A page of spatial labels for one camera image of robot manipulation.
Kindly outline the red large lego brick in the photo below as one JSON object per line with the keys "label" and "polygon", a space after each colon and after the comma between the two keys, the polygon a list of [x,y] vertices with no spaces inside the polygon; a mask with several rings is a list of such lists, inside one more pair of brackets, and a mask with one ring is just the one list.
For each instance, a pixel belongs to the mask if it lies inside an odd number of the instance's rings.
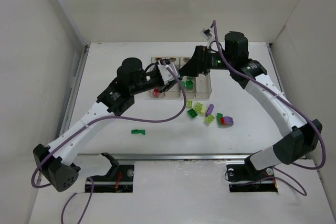
{"label": "red large lego brick", "polygon": [[159,92],[159,90],[157,88],[155,88],[153,90],[153,96],[156,97],[156,98],[158,98],[160,96],[160,92]]}

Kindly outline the green small lego brick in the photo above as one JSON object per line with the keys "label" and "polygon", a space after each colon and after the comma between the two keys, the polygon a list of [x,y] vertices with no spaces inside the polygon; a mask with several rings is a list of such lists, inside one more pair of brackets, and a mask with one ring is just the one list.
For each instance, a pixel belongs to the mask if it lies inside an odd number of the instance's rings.
{"label": "green small lego brick", "polygon": [[192,90],[194,88],[194,82],[192,80],[187,80],[185,82],[185,87],[188,89],[188,90]]}

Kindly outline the green arch lego piece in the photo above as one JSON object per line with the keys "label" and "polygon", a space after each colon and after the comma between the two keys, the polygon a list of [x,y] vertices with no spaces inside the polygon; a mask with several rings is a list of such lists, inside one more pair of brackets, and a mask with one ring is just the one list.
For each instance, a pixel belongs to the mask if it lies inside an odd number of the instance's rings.
{"label": "green arch lego piece", "polygon": [[131,134],[142,134],[142,135],[146,135],[146,131],[142,130],[142,129],[134,129],[131,130]]}

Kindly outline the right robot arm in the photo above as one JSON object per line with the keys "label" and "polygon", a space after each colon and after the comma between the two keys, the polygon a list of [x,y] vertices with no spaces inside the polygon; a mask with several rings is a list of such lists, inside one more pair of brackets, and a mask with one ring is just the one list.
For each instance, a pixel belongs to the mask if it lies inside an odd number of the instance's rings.
{"label": "right robot arm", "polygon": [[282,139],[273,146],[248,156],[239,170],[252,177],[258,171],[278,164],[293,164],[314,151],[321,144],[322,125],[310,120],[280,93],[267,70],[249,57],[248,39],[243,33],[230,31],[224,37],[224,46],[211,29],[202,30],[207,46],[196,46],[191,59],[180,69],[188,77],[207,75],[212,69],[228,70],[230,76],[253,96],[277,125]]}

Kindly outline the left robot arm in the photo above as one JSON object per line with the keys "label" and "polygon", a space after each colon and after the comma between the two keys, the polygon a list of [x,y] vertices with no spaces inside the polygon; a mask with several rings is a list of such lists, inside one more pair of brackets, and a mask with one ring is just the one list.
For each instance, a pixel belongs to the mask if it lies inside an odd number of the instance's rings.
{"label": "left robot arm", "polygon": [[108,124],[128,119],[123,113],[134,104],[136,94],[172,87],[179,76],[175,64],[168,59],[156,62],[150,72],[145,72],[138,58],[123,60],[116,78],[77,123],[47,146],[39,144],[34,148],[36,168],[31,177],[32,186],[39,188],[35,182],[37,173],[58,192],[69,189],[78,178],[107,174],[112,167],[109,154],[80,157],[79,153]]}

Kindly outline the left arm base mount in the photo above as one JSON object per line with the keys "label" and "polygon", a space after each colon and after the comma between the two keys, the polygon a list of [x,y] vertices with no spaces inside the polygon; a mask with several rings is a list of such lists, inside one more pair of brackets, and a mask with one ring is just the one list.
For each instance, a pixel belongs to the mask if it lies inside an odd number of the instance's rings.
{"label": "left arm base mount", "polygon": [[118,161],[109,153],[101,153],[109,161],[106,174],[91,176],[94,193],[132,193],[134,162]]}

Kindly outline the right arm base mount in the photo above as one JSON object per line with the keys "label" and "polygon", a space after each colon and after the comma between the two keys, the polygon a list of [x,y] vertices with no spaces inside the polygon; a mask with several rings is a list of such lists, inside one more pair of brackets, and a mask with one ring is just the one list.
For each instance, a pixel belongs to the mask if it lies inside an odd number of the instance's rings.
{"label": "right arm base mount", "polygon": [[227,163],[225,179],[231,193],[277,193],[274,170],[267,167],[256,170],[248,163]]}

